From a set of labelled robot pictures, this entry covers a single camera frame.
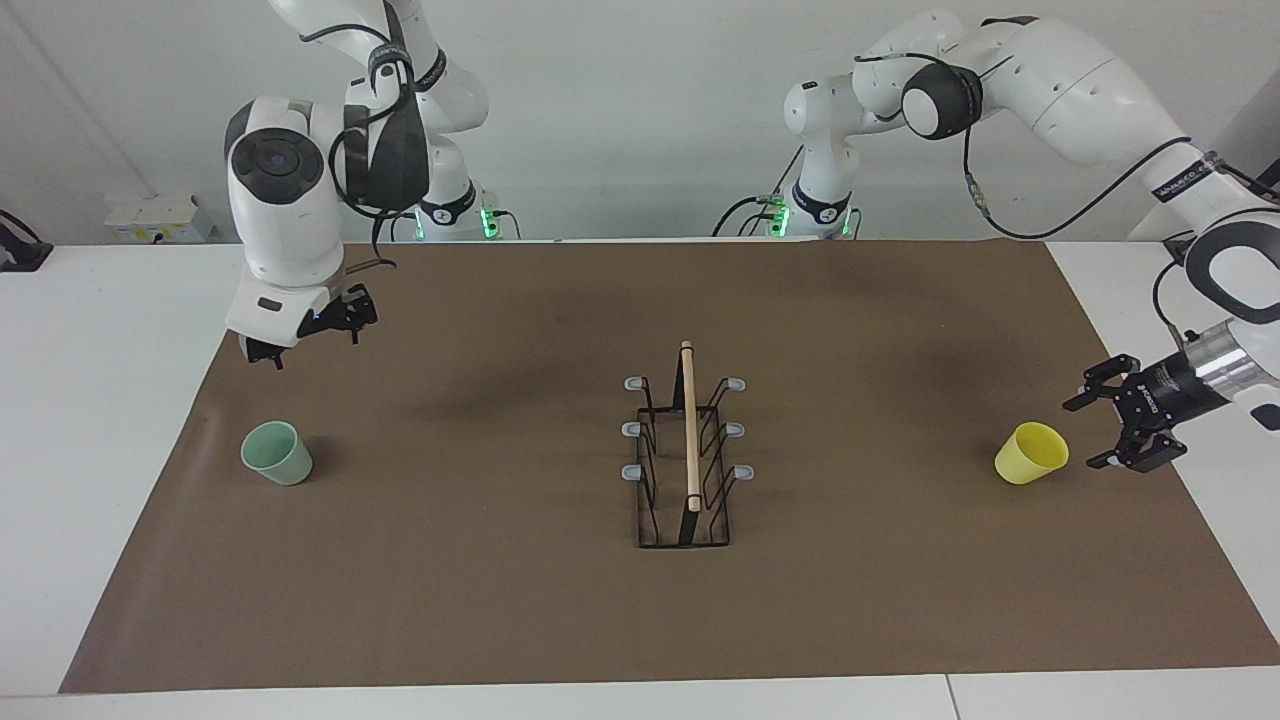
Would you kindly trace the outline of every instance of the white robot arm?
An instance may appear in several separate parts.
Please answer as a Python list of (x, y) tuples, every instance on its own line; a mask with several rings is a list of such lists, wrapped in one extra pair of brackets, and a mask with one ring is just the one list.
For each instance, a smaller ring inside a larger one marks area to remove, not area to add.
[[(932, 10), (858, 58), (851, 86), (859, 110), (837, 132), (867, 127), (858, 118), (870, 113), (940, 140), (1009, 110), (1066, 159), (1124, 170), (1121, 181), (1135, 178), (1194, 233), (1180, 260), (1196, 288), (1234, 318), (1189, 333), (1179, 352), (1144, 372), (1119, 356), (1085, 373), (1065, 407), (1108, 398), (1124, 424), (1116, 447), (1092, 466), (1160, 466), (1187, 451), (1172, 437), (1175, 425), (1228, 402), (1280, 437), (1280, 208), (1222, 172), (1216, 154), (1192, 142), (1114, 53), (1061, 20), (992, 19), (966, 35), (955, 15)], [(1052, 234), (1000, 227), (965, 172), (993, 227), (1025, 240)], [(1106, 384), (1115, 378), (1121, 384)]]
[[(228, 191), (246, 256), (227, 325), (251, 363), (280, 368), (303, 337), (338, 329), (356, 342), (378, 322), (364, 286), (347, 287), (340, 204), (385, 222), (416, 211), (434, 184), (456, 186), (452, 168), (433, 163), (429, 133), (477, 127), (489, 105), (484, 87), (435, 44), (417, 0), (271, 6), (303, 42), (332, 46), (367, 70), (344, 106), (264, 96), (227, 131)], [(433, 183), (433, 165), (442, 182)]]

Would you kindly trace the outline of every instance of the black wire rack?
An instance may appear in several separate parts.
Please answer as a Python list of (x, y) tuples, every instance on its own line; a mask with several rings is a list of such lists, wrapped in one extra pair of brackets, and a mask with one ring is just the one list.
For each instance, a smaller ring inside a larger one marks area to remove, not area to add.
[[(755, 478), (751, 466), (731, 465), (727, 461), (726, 443), (742, 437), (746, 429), (741, 424), (724, 421), (721, 415), (724, 396), (745, 391), (746, 383), (739, 378), (721, 378), (710, 400), (705, 405), (694, 405), (698, 413), (698, 487), (690, 487), (687, 475), (680, 478), (678, 483), (659, 482), (658, 466), (663, 464), (662, 460), (687, 459), (689, 451), (680, 455), (664, 452), (669, 442), (666, 436), (675, 437), (675, 433), (662, 432), (664, 427), (687, 427), (684, 365), (682, 352), (676, 368), (675, 393), (667, 407), (654, 405), (649, 378), (636, 375), (626, 380), (628, 391), (641, 392), (645, 398), (645, 405), (636, 410), (635, 420), (622, 425), (622, 434), (635, 438), (636, 443), (635, 464), (622, 469), (622, 478), (636, 484), (636, 539), (641, 550), (728, 546), (732, 541), (730, 493), (739, 480)], [(687, 442), (677, 445), (680, 448), (691, 447)]]

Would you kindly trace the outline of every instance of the white electrical box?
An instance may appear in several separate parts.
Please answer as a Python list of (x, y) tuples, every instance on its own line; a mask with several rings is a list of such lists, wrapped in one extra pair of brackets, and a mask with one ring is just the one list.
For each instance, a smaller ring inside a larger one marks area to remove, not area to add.
[(195, 197), (110, 197), (106, 225), (120, 242), (170, 245), (209, 242), (214, 223)]

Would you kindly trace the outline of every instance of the yellow cup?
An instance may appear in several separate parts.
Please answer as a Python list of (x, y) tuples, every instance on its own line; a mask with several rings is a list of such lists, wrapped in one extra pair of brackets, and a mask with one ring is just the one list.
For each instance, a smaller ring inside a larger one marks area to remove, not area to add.
[(1023, 423), (996, 455), (996, 471), (1009, 483), (1025, 486), (1061, 470), (1070, 456), (1057, 430), (1041, 423)]

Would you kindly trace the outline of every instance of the white wall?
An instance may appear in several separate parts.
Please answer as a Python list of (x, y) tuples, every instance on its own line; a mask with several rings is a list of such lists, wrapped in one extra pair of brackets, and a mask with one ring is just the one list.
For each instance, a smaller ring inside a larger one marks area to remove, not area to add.
[[(221, 141), (257, 94), (339, 102), (360, 74), (306, 47), (264, 0), (0, 0), (20, 17), (146, 182), (195, 193), (229, 224)], [(733, 200), (768, 191), (797, 142), (781, 119), (795, 82), (847, 72), (850, 58), (932, 3), (901, 0), (424, 0), (440, 42), (489, 86), (489, 123), (458, 138), (472, 173), (530, 236), (704, 234)], [(1280, 67), (1275, 0), (963, 0), (966, 20), (1056, 14), (1143, 74), (1185, 129), (1212, 138)], [(0, 47), (0, 135), (15, 85)], [(49, 218), (104, 183), (68, 158), (64, 132), (27, 132), (0, 161), (36, 168), (36, 191), (0, 176), (0, 200)], [(900, 131), (858, 142), (865, 236), (988, 237), (961, 181), (956, 140)], [(975, 131), (974, 167), (996, 213), (1042, 229), (1111, 178), (1066, 164), (997, 117)], [(56, 163), (47, 160), (58, 156)], [(59, 192), (59, 184), (65, 187)], [(1068, 238), (1121, 238), (1149, 209), (1129, 188)], [(76, 237), (96, 237), (91, 215)], [(349, 224), (349, 240), (366, 232)]]

